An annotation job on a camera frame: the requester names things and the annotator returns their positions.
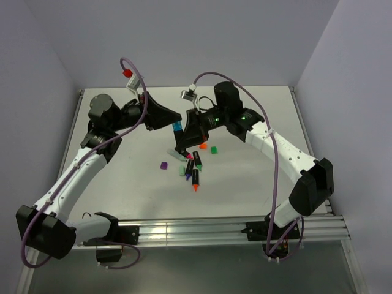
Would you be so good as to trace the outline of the black blue tip highlighter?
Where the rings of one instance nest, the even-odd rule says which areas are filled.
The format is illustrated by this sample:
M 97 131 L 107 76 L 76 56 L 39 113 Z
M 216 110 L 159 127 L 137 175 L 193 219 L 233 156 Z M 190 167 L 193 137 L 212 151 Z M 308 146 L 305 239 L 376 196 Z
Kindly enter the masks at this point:
M 181 141 L 183 137 L 183 130 L 177 130 L 173 132 L 174 137 L 175 137 L 175 149 L 178 148 L 178 143 Z

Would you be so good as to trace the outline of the blue pen cap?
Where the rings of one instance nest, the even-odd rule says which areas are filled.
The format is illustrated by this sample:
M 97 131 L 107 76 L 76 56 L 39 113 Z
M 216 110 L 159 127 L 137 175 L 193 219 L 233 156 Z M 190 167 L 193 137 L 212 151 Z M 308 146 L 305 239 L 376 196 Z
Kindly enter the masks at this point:
M 172 124 L 172 128 L 173 128 L 173 131 L 174 131 L 174 132 L 182 131 L 183 128 L 182 128 L 181 121 L 174 122 L 174 123 Z

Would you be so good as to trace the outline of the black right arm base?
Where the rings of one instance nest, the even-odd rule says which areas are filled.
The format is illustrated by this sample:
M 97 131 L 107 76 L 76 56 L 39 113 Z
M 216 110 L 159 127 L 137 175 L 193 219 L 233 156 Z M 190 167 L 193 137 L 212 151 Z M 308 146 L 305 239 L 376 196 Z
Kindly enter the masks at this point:
M 266 216 L 263 221 L 246 222 L 246 227 L 241 233 L 247 235 L 248 241 L 264 241 L 262 244 L 264 253 L 271 259 L 282 259 L 289 256 L 290 240 L 298 240 L 301 244 L 303 239 L 303 228 L 300 228 L 297 221 L 293 221 L 285 227 L 278 227 L 273 224 L 272 231 L 269 234 L 270 217 Z M 269 249 L 267 249 L 267 239 L 270 235 Z

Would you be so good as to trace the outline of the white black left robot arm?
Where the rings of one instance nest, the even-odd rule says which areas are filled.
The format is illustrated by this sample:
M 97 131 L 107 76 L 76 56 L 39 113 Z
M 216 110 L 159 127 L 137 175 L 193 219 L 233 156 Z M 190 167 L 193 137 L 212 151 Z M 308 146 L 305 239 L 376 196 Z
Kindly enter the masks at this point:
M 36 249 L 49 258 L 62 259 L 75 244 L 90 240 L 113 244 L 119 237 L 119 220 L 107 213 L 95 213 L 71 224 L 69 215 L 76 202 L 94 177 L 112 160 L 123 135 L 140 124 L 148 130 L 158 130 L 179 120 L 181 115 L 159 103 L 148 92 L 119 108 L 108 94 L 99 94 L 89 103 L 88 132 L 72 163 L 53 187 L 32 206 L 21 206 L 16 219 L 25 266 L 38 268 L 28 262 L 26 248 Z

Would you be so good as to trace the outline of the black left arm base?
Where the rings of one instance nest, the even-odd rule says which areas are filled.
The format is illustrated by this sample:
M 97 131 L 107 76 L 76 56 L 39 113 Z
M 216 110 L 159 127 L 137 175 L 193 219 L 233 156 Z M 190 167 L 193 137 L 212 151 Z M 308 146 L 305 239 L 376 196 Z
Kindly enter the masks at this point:
M 133 248 L 137 257 L 131 266 L 136 264 L 140 257 L 140 250 L 135 247 L 138 244 L 138 238 L 140 236 L 140 227 L 137 225 L 131 226 L 119 226 L 114 234 L 111 236 L 106 236 L 102 238 L 94 238 L 89 241 L 82 242 L 84 246 L 121 246 L 120 249 L 97 249 L 96 250 L 96 260 L 97 262 L 108 265 L 111 267 L 111 263 L 117 263 L 120 261 L 121 257 L 124 257 L 124 251 L 126 247 Z

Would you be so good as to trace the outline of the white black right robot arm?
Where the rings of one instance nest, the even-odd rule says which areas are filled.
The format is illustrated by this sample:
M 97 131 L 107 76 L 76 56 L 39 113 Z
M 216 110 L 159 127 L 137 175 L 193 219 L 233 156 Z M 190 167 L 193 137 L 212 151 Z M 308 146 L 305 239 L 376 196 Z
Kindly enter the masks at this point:
M 265 224 L 266 234 L 280 238 L 291 221 L 310 216 L 334 192 L 333 165 L 323 158 L 318 160 L 300 150 L 267 124 L 265 115 L 244 107 L 238 88 L 229 81 L 214 86 L 216 103 L 207 110 L 198 107 L 196 86 L 191 84 L 181 98 L 194 107 L 186 112 L 187 121 L 181 137 L 176 139 L 177 151 L 184 151 L 209 138 L 209 132 L 224 126 L 242 142 L 253 146 L 274 161 L 294 183 L 287 200 L 277 205 Z

